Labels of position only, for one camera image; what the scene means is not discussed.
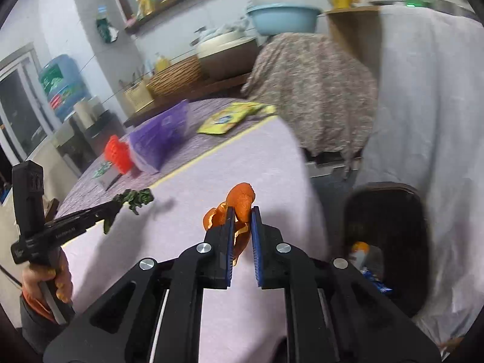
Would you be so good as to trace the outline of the red orange mesh wrapper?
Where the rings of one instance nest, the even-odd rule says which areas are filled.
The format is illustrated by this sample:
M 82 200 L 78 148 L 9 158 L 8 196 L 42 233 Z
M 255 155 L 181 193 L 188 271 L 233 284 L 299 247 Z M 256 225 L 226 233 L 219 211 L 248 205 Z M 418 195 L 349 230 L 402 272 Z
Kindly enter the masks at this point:
M 129 146 L 119 140 L 116 135 L 112 135 L 104 148 L 104 156 L 108 162 L 119 170 L 122 175 L 126 175 L 134 166 L 129 155 Z

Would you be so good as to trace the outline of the green vegetable scrap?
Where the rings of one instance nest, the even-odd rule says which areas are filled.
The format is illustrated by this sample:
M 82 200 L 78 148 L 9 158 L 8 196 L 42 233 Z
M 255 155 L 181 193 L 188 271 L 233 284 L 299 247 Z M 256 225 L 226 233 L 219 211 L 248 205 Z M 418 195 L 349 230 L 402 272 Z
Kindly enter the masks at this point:
M 128 204 L 129 209 L 135 215 L 138 215 L 138 209 L 150 204 L 153 200 L 154 196 L 149 188 L 144 188 L 141 190 L 126 189 L 124 192 L 118 193 L 113 198 L 113 202 L 116 204 L 115 209 L 103 222 L 103 233 L 109 233 L 117 214 L 126 203 Z

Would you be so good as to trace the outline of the purple snack bag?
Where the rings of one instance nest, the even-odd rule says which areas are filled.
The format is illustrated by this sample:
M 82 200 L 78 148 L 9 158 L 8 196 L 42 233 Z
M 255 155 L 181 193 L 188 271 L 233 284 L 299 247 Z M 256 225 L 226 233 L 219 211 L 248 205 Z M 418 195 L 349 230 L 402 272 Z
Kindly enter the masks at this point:
M 142 123 L 127 139 L 135 166 L 150 175 L 161 171 L 189 132 L 189 102 L 184 100 Z

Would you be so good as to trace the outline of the orange peel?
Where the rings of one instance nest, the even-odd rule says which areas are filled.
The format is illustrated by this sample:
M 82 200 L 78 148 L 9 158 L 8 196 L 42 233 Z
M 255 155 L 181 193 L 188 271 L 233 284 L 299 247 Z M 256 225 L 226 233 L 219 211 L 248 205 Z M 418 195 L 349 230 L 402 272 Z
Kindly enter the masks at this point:
M 218 207 L 212 207 L 203 218 L 204 229 L 208 231 L 212 227 L 225 224 L 228 209 L 230 207 L 234 209 L 235 232 L 232 260 L 234 266 L 249 243 L 251 233 L 249 221 L 255 197 L 255 192 L 250 184 L 239 183 L 229 191 L 225 201 L 221 202 Z

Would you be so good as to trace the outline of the yellow snack wrapper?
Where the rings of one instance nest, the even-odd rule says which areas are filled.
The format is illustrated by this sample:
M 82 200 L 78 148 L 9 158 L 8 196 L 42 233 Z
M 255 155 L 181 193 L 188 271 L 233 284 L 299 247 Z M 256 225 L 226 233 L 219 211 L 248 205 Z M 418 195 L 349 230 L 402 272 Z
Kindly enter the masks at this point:
M 220 112 L 208 117 L 198 128 L 198 134 L 223 135 L 247 120 L 255 116 L 257 119 L 265 119 L 276 114 L 276 107 L 255 102 L 233 102 Z

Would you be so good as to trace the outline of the green white milk carton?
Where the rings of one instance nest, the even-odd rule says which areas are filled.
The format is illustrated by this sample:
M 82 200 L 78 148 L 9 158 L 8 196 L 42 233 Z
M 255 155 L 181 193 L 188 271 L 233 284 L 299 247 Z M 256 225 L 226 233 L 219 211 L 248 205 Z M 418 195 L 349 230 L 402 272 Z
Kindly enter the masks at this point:
M 108 191 L 121 177 L 121 172 L 112 162 L 102 162 L 93 173 L 93 180 L 97 185 Z

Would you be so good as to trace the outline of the dark brown trash bin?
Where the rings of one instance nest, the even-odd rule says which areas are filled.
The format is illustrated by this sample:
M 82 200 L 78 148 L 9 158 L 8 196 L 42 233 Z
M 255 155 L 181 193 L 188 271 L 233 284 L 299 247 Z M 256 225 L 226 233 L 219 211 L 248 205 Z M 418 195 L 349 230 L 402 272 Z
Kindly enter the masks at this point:
M 357 242 L 379 248 L 388 297 L 410 318 L 423 309 L 431 288 L 429 234 L 424 203 L 409 185 L 374 182 L 345 200 L 344 252 Z

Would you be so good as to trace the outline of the black water dispenser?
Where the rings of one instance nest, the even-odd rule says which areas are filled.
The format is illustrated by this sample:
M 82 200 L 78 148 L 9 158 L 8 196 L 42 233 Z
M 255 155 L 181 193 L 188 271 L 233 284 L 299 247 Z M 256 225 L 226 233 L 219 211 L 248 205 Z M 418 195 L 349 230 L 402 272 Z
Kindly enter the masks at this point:
M 72 112 L 53 134 L 53 146 L 61 158 L 80 177 L 104 153 L 113 135 L 121 138 L 124 126 L 117 115 L 103 112 L 86 128 L 76 112 Z

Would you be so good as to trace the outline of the blue water jug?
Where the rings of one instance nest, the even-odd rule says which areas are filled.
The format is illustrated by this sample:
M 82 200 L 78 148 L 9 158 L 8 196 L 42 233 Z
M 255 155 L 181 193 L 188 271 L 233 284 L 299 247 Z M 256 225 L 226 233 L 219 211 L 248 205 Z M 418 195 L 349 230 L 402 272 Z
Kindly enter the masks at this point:
M 75 61 L 66 54 L 53 58 L 38 74 L 50 107 L 63 122 L 79 101 L 91 98 Z

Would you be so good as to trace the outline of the beige chopstick holder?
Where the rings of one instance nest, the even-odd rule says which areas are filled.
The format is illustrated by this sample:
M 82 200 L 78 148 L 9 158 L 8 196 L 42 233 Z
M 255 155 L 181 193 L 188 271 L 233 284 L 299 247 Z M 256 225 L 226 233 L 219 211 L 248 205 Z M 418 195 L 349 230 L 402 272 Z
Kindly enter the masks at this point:
M 121 96 L 121 107 L 124 113 L 130 117 L 140 112 L 146 106 L 153 102 L 152 94 L 147 87 L 145 79 L 138 80 L 129 86 Z

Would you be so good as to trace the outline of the yellow soap bottle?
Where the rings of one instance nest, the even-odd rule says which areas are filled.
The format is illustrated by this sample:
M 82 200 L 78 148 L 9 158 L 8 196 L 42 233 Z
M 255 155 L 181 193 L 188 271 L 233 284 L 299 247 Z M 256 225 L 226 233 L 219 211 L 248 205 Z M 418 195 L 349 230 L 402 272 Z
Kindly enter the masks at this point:
M 154 71 L 156 73 L 162 72 L 171 65 L 171 61 L 160 53 L 156 53 L 156 59 L 154 63 Z

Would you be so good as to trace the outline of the woven wicker basket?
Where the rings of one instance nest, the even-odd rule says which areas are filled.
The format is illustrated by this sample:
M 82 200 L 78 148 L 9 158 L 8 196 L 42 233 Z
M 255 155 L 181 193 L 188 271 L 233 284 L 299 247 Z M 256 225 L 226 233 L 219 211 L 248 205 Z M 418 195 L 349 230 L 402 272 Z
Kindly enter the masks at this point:
M 147 89 L 153 97 L 164 97 L 204 79 L 199 60 L 193 55 L 156 73 L 148 81 Z

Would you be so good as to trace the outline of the white fabric cover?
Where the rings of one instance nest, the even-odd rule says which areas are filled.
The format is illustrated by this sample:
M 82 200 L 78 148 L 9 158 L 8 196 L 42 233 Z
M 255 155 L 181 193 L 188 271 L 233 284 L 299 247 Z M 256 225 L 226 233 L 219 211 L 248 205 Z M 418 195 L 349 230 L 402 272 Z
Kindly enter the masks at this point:
M 357 182 L 404 183 L 425 201 L 431 288 L 416 322 L 443 343 L 483 306 L 483 27 L 403 6 L 380 19 L 377 116 Z

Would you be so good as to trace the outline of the brown white rice cooker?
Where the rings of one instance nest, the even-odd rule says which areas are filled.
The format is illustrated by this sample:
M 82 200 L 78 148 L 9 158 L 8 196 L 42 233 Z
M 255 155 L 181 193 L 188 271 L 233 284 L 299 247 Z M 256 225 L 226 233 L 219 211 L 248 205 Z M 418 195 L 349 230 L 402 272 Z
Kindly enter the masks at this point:
M 216 81 L 249 73 L 258 53 L 257 39 L 239 30 L 204 40 L 196 47 L 202 72 Z

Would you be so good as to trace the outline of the light blue plastic basin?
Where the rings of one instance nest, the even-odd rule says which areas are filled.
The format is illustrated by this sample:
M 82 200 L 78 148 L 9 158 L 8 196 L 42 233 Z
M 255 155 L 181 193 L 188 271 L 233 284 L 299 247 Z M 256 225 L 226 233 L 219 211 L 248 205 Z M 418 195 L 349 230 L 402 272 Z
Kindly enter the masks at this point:
M 314 33 L 319 8 L 293 3 L 272 3 L 247 8 L 247 15 L 262 36 L 283 33 Z

